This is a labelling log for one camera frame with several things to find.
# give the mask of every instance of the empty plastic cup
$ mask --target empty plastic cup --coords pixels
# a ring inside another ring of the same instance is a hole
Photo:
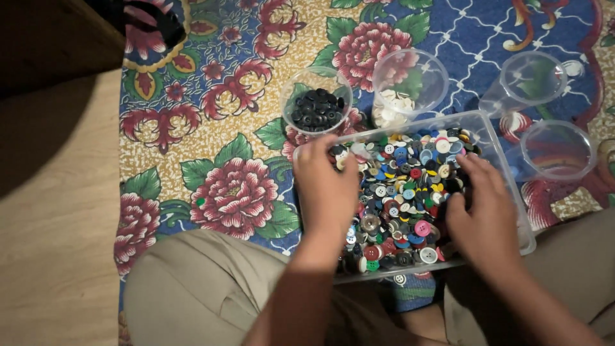
[[[579,180],[597,162],[595,145],[589,136],[561,120],[534,123],[504,155],[518,182]]]
[[[412,121],[442,102],[448,91],[448,73],[442,62],[420,49],[401,49],[385,55],[374,69],[375,127]]]
[[[502,72],[478,102],[491,118],[552,101],[564,92],[568,76],[561,63],[549,54],[523,52],[502,65]]]
[[[325,89],[338,98],[344,99],[343,109],[340,111],[342,117],[333,127],[322,131],[310,132],[304,131],[295,124],[291,114],[297,110],[295,101],[298,97],[302,97],[310,90]],[[310,66],[295,73],[284,84],[280,91],[280,108],[282,117],[292,128],[299,133],[318,136],[333,132],[341,125],[352,108],[352,88],[348,80],[338,71],[323,66]]]

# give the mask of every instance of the clear plastic container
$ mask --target clear plastic container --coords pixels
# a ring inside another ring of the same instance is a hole
[[[478,101],[490,118],[501,118],[528,107],[547,103],[566,88],[568,75],[549,54],[523,52],[508,58],[502,72]]]
[[[401,49],[385,55],[374,69],[372,123],[377,128],[412,121],[442,102],[448,91],[448,73],[442,62],[420,49]],[[413,109],[391,100],[399,92],[414,101]]]
[[[377,129],[372,131],[360,132],[358,134],[347,135],[340,137],[338,143],[356,142],[359,140],[374,141],[379,140],[382,136],[392,134],[416,133],[420,129],[448,129],[450,127],[461,127],[467,129],[474,134],[473,144],[478,143],[482,149],[481,157],[489,160],[491,164],[497,168],[507,183],[511,195],[517,205],[517,235],[519,238],[519,252],[521,255],[527,255],[533,252],[536,248],[536,240],[534,233],[530,227],[527,213],[523,200],[519,195],[519,190],[515,184],[515,180],[510,173],[510,169],[506,164],[504,152],[499,144],[495,130],[486,114],[481,111],[468,111],[449,115],[439,118],[425,119],[413,123],[404,124],[401,126],[389,127],[387,129]],[[439,270],[463,264],[461,259],[454,259],[446,262],[437,262],[435,264],[417,264],[412,267],[393,267],[390,270],[377,270],[360,275],[340,276],[336,278],[336,283],[347,283],[351,281],[373,280],[377,278],[385,278],[392,275],[404,275],[411,273],[422,273],[431,270]]]
[[[573,181],[583,178],[598,161],[589,135],[567,121],[534,123],[519,143],[505,153],[514,179]]]
[[[296,109],[295,99],[309,90],[323,88],[334,94],[337,97],[344,99],[344,109],[342,111],[342,119],[330,129],[320,132],[309,132],[300,129],[291,119],[291,113]],[[280,91],[280,109],[282,117],[287,124],[297,130],[297,132],[319,136],[333,132],[341,125],[352,108],[352,88],[350,83],[340,72],[323,66],[310,66],[293,74],[290,79],[284,84]]]

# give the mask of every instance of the right hand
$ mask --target right hand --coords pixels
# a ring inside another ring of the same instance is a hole
[[[446,225],[461,254],[481,273],[497,273],[521,265],[517,239],[517,208],[502,176],[489,162],[471,153],[457,162],[472,182],[472,209],[454,193],[448,199]]]

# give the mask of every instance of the left hand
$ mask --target left hand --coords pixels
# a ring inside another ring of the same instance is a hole
[[[357,210],[359,166],[350,151],[344,172],[333,169],[327,150],[336,139],[329,134],[302,145],[293,161],[293,172],[306,233],[334,230],[339,232],[338,239],[344,239]]]

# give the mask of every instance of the hand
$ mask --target hand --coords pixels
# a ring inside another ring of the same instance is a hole
[[[335,229],[342,241],[357,210],[359,167],[349,152],[344,172],[340,174],[333,169],[327,150],[336,139],[335,135],[325,135],[302,145],[298,158],[293,161],[293,172],[307,232]]]
[[[482,274],[521,265],[517,239],[517,208],[502,176],[489,162],[471,153],[457,162],[472,182],[472,209],[462,194],[448,199],[446,225],[461,254]]]

